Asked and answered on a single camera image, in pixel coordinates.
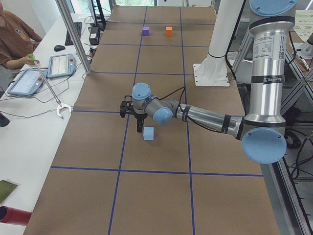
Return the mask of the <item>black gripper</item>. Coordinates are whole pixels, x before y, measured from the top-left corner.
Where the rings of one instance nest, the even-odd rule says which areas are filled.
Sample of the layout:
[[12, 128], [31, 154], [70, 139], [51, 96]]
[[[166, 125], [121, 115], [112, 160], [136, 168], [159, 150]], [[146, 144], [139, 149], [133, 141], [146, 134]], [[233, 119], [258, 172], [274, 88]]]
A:
[[136, 120], [136, 130], [138, 133], [143, 131], [143, 120], [147, 118], [147, 114], [139, 114], [134, 110], [133, 101], [130, 95], [125, 95], [120, 105], [120, 116], [124, 118], [126, 114], [133, 115]]

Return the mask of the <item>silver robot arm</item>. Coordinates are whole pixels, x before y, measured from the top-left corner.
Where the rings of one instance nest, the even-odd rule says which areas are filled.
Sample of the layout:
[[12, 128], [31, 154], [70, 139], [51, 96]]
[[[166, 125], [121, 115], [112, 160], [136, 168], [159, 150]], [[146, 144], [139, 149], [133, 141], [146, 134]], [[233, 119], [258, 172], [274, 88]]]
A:
[[133, 115], [137, 131], [151, 117], [159, 125], [172, 118], [192, 122], [206, 130], [232, 135], [242, 142], [244, 153], [260, 164], [279, 161], [287, 149], [281, 95], [285, 80], [287, 34], [295, 22], [295, 0], [252, 0], [249, 32], [253, 58], [249, 112], [244, 117], [215, 113], [176, 100], [160, 100], [146, 83], [133, 86], [132, 99], [120, 105], [120, 115]]

